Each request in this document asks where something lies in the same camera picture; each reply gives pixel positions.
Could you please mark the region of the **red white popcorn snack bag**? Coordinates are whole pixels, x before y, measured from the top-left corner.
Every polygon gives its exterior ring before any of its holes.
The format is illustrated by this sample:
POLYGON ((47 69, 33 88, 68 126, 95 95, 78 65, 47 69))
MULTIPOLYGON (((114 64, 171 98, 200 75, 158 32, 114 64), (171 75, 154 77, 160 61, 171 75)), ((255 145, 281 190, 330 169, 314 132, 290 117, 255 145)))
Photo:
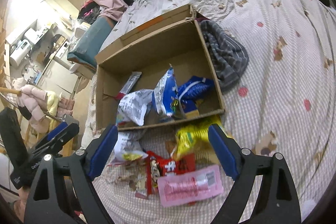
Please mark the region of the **red white popcorn snack bag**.
POLYGON ((143 160, 148 154, 143 150, 139 141, 145 135, 145 130, 121 131, 114 146, 112 165, 121 165, 131 161, 143 160))

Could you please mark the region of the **yellow snack bag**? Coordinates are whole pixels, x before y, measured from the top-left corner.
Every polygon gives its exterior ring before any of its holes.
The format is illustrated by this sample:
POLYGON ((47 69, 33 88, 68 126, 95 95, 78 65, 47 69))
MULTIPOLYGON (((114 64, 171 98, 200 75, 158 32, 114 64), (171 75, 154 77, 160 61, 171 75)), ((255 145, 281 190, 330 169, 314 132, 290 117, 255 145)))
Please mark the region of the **yellow snack bag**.
POLYGON ((176 143, 170 152, 171 158, 177 161, 193 154, 195 162, 198 164, 219 164, 208 136, 209 127, 213 124, 218 125, 227 137, 232 138, 231 134, 225 132, 220 116, 214 115, 200 122, 188 124, 177 129, 175 134, 176 143))

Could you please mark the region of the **red cartoon snack bag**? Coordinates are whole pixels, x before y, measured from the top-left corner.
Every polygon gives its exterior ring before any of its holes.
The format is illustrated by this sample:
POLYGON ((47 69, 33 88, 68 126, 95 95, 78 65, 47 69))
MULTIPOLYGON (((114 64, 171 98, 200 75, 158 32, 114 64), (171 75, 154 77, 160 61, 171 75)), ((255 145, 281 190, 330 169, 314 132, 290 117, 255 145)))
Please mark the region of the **red cartoon snack bag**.
POLYGON ((147 151, 147 193, 158 193, 158 179, 162 176, 176 176, 195 171, 194 154, 187 155, 180 160, 165 159, 153 151, 147 151))

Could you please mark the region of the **pink snack packet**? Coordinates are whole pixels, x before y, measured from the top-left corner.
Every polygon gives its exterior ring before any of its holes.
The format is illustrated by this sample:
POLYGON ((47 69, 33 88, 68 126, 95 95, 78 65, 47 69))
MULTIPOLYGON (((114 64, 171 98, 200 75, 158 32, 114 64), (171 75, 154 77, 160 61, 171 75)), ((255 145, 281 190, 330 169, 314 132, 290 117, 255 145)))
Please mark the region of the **pink snack packet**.
POLYGON ((224 192, 218 165, 176 176, 160 177, 158 190, 163 207, 202 201, 224 192))

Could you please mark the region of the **dark blue snack bag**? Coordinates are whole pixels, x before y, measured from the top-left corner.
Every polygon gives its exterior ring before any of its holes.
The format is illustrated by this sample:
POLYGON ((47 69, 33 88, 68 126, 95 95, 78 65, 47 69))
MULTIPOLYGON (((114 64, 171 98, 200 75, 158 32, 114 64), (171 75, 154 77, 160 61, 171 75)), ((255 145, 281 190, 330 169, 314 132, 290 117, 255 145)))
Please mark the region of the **dark blue snack bag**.
POLYGON ((187 114, 197 110, 197 100, 214 87, 214 81, 205 77, 192 76, 186 83, 178 88, 178 102, 181 112, 187 114))

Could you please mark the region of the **silver red snack bar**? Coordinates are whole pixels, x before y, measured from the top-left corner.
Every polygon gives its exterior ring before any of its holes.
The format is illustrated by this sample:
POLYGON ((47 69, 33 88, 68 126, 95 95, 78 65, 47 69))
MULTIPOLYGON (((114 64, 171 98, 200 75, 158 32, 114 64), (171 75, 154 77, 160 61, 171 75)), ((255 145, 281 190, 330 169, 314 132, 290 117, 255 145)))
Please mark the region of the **silver red snack bar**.
POLYGON ((125 95, 129 94, 134 85, 137 83, 141 77, 142 72, 132 72, 130 77, 127 79, 126 83, 123 85, 117 96, 116 100, 121 100, 125 95))

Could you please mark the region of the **light blue white snack bag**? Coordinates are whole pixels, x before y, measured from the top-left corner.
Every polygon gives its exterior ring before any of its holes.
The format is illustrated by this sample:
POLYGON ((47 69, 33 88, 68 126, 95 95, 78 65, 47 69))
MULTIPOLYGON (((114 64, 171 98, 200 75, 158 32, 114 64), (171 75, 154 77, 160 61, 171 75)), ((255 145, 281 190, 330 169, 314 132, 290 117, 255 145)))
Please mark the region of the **light blue white snack bag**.
POLYGON ((178 85, 172 65, 156 84, 152 93, 152 105, 162 121, 183 118, 178 101, 178 85))

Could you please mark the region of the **pink plush jacket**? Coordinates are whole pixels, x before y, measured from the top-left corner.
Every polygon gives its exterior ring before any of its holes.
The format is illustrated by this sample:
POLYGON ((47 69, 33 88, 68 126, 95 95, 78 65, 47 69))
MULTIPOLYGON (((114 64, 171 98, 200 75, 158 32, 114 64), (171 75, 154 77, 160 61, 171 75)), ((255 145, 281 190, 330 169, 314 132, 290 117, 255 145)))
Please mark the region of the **pink plush jacket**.
POLYGON ((21 91, 16 102, 30 126, 40 134, 48 133, 52 120, 46 116, 45 112, 56 114, 59 102, 56 93, 29 85, 23 77, 13 80, 13 88, 21 91))

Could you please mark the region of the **checkered strawberry bed quilt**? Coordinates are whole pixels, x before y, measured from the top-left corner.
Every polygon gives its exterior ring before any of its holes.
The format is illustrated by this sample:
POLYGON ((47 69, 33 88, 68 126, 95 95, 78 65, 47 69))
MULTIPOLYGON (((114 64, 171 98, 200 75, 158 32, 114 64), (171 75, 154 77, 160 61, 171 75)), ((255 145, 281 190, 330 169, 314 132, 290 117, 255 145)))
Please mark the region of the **checkered strawberry bed quilt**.
MULTIPOLYGON (((335 187, 335 9, 319 0, 135 0, 123 13, 99 53, 138 26, 184 5, 216 22, 247 51, 249 64, 239 83, 222 93, 225 132, 254 154, 281 153, 297 191, 301 216, 308 203, 318 213, 335 187)), ((100 137, 96 125, 96 74, 92 79, 82 145, 100 137)), ((154 89, 132 90, 118 100, 121 131, 145 130, 143 150, 172 159, 181 124, 162 121, 152 105, 154 89)), ((159 191, 147 193, 146 159, 112 165, 114 150, 93 187, 112 223, 213 223, 234 181, 220 162, 224 192, 206 200, 163 207, 159 191)), ((198 164, 195 171, 211 163, 198 164)))

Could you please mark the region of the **dark green pillow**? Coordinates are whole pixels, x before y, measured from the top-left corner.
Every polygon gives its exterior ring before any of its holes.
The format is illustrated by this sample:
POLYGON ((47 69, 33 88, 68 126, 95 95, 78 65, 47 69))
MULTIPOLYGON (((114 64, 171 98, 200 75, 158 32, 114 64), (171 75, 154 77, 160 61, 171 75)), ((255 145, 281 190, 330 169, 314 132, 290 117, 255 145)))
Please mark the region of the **dark green pillow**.
POLYGON ((99 16, 75 43, 72 50, 69 50, 67 60, 84 65, 95 72, 97 69, 95 57, 116 23, 106 16, 99 16))

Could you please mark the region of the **white kitchen appliance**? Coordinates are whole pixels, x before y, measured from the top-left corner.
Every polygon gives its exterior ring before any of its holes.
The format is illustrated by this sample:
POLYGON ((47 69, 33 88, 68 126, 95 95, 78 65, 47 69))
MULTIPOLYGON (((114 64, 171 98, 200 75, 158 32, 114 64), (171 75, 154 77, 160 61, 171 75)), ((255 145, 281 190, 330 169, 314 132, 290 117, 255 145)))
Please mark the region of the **white kitchen appliance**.
POLYGON ((17 68, 25 56, 29 53, 30 49, 31 43, 27 39, 23 39, 10 55, 10 65, 17 68))

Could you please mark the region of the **grey striped garment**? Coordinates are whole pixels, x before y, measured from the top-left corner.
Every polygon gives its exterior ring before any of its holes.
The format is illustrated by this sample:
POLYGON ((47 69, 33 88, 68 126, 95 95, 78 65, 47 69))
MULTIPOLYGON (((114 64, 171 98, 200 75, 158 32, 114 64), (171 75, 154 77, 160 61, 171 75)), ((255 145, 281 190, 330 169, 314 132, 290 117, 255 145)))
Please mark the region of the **grey striped garment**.
POLYGON ((246 49, 212 20, 199 22, 221 91, 237 85, 249 64, 246 49))

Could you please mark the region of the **brown cardboard box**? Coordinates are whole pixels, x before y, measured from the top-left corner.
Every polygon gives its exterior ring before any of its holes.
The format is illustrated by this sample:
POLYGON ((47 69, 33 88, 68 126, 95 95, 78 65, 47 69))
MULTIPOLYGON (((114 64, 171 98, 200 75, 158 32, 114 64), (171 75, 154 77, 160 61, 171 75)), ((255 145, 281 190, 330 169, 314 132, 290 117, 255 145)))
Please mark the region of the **brown cardboard box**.
POLYGON ((192 76, 214 81, 214 88, 198 105, 198 115, 171 121, 181 124, 224 113, 224 100, 215 68, 207 50, 198 13, 184 5, 138 26, 116 39, 96 55, 96 125, 106 127, 117 120, 117 94, 132 72, 142 75, 134 90, 153 89, 169 66, 178 85, 192 76))

